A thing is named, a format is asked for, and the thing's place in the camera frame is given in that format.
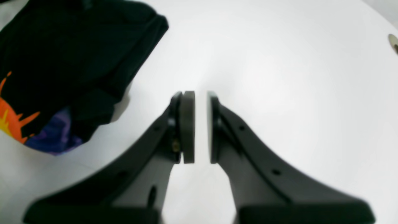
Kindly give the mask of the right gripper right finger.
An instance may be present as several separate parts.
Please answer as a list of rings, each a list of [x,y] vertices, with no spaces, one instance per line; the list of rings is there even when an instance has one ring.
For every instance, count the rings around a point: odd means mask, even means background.
[[[207,93],[209,155],[229,178],[236,224],[374,224],[370,206],[281,159],[213,91]]]

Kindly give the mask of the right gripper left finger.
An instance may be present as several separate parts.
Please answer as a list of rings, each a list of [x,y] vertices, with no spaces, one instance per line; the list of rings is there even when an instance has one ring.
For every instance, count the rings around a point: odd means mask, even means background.
[[[195,161],[195,93],[177,92],[121,156],[87,179],[36,200],[26,224],[157,224],[171,170]]]

